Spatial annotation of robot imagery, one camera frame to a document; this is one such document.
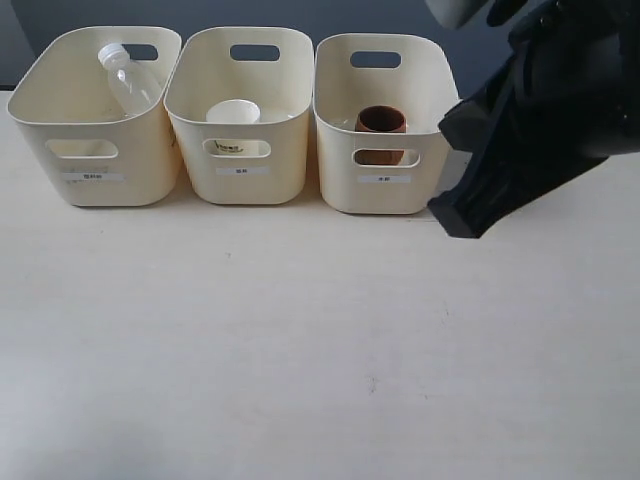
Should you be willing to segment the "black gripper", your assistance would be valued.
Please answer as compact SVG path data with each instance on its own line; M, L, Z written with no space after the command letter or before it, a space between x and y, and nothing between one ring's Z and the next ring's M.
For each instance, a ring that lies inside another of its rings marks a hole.
M608 157L639 149L639 4L545 1L509 33L511 56L439 123L472 153L428 208L454 238L478 239Z

